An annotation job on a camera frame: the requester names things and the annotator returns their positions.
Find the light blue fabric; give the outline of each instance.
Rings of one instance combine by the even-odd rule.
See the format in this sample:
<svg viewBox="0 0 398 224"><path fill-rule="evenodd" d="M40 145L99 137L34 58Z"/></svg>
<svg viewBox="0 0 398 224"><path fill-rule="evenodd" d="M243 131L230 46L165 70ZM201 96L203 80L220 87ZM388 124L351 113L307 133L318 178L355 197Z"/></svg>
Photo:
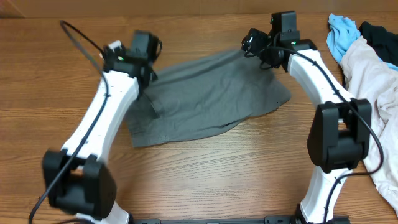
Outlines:
<svg viewBox="0 0 398 224"><path fill-rule="evenodd" d="M344 54L346 54L351 44L361 36L361 33L356 28L355 21L347 17L336 16L333 13L329 16L329 28L330 32L326 43L333 58L340 63ZM398 67L395 65L391 63L386 63L386 65L398 71Z"/></svg>

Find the gray cloth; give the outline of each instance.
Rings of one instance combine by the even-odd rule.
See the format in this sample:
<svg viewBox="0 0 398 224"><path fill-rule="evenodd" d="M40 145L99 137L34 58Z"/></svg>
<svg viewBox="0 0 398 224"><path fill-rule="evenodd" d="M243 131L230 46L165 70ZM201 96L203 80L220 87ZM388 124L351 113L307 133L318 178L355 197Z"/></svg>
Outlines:
<svg viewBox="0 0 398 224"><path fill-rule="evenodd" d="M259 64L229 50L162 70L126 113L133 146L215 136L275 110L290 92Z"/></svg>

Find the white fabric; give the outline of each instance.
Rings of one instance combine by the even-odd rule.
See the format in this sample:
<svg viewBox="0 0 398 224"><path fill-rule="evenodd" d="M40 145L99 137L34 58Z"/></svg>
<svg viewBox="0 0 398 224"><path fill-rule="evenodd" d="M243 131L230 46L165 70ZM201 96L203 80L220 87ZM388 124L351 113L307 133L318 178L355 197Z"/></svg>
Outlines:
<svg viewBox="0 0 398 224"><path fill-rule="evenodd" d="M398 72L380 62L375 51L360 37L343 56L348 91L356 98L367 98L372 104L371 127L384 151L384 165L372 175L380 194L398 215ZM368 171L379 165L379 151L371 137L369 155L364 163Z"/></svg>

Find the folded cloth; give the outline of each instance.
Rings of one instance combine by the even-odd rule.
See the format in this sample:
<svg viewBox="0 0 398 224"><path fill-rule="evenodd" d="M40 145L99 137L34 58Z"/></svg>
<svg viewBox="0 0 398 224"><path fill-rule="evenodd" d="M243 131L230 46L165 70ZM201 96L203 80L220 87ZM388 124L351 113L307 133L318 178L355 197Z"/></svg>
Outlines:
<svg viewBox="0 0 398 224"><path fill-rule="evenodd" d="M349 81L348 91L356 98L367 98L372 104L371 127L384 151L384 165L371 177L380 194L398 215L398 72L380 62L375 51L360 37L343 56L340 65ZM373 138L364 159L368 171L380 161Z"/></svg>
<svg viewBox="0 0 398 224"><path fill-rule="evenodd" d="M290 92L259 64L229 50L160 71L126 113L133 146L214 136L277 109Z"/></svg>
<svg viewBox="0 0 398 224"><path fill-rule="evenodd" d="M384 62L398 65L398 35L368 22L363 22L359 31Z"/></svg>
<svg viewBox="0 0 398 224"><path fill-rule="evenodd" d="M361 36L361 33L356 28L355 21L343 16L335 16L333 13L329 16L329 25L330 32L326 43L333 58L340 63L343 55L351 44Z"/></svg>

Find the wooden table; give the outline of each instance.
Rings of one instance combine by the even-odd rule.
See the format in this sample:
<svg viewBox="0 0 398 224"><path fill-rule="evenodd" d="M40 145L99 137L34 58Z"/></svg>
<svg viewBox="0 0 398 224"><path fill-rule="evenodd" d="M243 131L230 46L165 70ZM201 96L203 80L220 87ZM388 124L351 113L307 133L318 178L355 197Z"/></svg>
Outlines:
<svg viewBox="0 0 398 224"><path fill-rule="evenodd" d="M398 33L394 13L345 14ZM271 28L270 14L227 16L103 17L68 19L99 44L129 45L134 29L164 43L155 65L169 65L239 47L251 27ZM331 72L341 70L326 46L328 14L299 14L302 38L318 46ZM282 69L277 78L289 102L225 134L198 141L137 148L122 124L109 157L118 203L135 218L259 218L293 214L313 170L306 140L314 109ZM27 223L44 191L42 156L59 150L82 119L99 76L61 30L58 19L0 20L0 223ZM364 170L361 164L357 171ZM369 177L347 181L335 214L353 223L398 223ZM47 201L35 223L69 218Z"/></svg>

